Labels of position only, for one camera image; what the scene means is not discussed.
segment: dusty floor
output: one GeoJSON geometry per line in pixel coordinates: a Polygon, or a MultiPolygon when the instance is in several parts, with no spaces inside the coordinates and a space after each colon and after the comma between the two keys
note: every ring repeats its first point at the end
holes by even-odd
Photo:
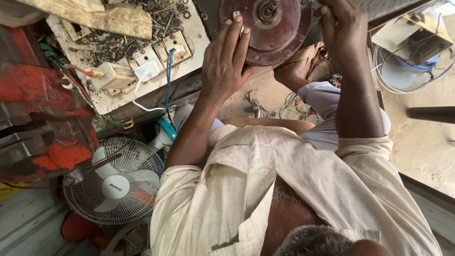
{"type": "MultiPolygon", "coordinates": [[[[444,17],[451,38],[455,38],[455,15],[444,17]]],[[[445,54],[441,67],[450,64],[445,54]]],[[[326,77],[327,68],[318,67],[310,79],[326,77]]],[[[443,193],[455,197],[455,125],[410,119],[409,107],[454,106],[455,70],[435,81],[424,91],[415,94],[393,94],[381,88],[384,108],[392,127],[389,137],[394,141],[392,159],[399,172],[404,173],[443,193]]],[[[284,106],[290,93],[275,81],[273,73],[247,81],[222,107],[218,118],[254,117],[251,104],[244,100],[249,91],[267,110],[275,111],[284,106]]]]}

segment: man's left hand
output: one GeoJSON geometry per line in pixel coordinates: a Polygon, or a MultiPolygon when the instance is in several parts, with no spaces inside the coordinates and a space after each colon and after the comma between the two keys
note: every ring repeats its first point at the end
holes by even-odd
{"type": "Polygon", "coordinates": [[[242,25],[240,15],[235,17],[234,22],[227,20],[217,39],[205,50],[201,96],[223,104],[256,71],[257,67],[247,67],[242,72],[251,35],[250,29],[245,28],[237,44],[242,25]]]}

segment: fan hub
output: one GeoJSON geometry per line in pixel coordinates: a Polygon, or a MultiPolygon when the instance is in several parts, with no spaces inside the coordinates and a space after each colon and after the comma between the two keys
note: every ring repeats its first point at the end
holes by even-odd
{"type": "Polygon", "coordinates": [[[103,181],[101,191],[107,198],[120,199],[130,191],[130,182],[121,175],[111,175],[103,181]]]}

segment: white wooden board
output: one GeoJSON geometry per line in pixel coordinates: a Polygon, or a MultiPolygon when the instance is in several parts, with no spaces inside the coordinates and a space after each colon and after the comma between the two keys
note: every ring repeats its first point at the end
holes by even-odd
{"type": "MultiPolygon", "coordinates": [[[[188,47],[190,48],[193,57],[182,61],[178,65],[172,67],[171,81],[174,81],[175,79],[202,67],[204,51],[210,43],[201,18],[198,16],[196,7],[194,6],[193,2],[188,1],[187,6],[188,11],[191,13],[191,17],[189,19],[185,19],[182,14],[179,19],[183,22],[181,24],[183,27],[183,35],[187,40],[188,47]]],[[[93,59],[89,55],[88,51],[73,52],[68,50],[68,48],[73,47],[76,49],[95,50],[95,46],[81,46],[73,42],[68,32],[64,28],[62,22],[56,16],[50,15],[47,19],[47,23],[51,27],[62,47],[62,50],[72,64],[81,67],[93,65],[93,59]]],[[[82,80],[83,86],[87,89],[88,94],[92,98],[96,110],[99,114],[107,114],[112,110],[120,108],[121,106],[131,102],[132,93],[134,87],[137,84],[137,82],[133,82],[129,88],[123,89],[121,93],[112,96],[106,89],[95,89],[92,85],[87,86],[85,75],[81,74],[80,72],[78,73],[78,76],[82,80]]],[[[137,91],[136,97],[144,96],[147,93],[152,92],[165,85],[167,85],[167,79],[166,72],[164,71],[149,81],[142,83],[141,87],[137,91]]]]}

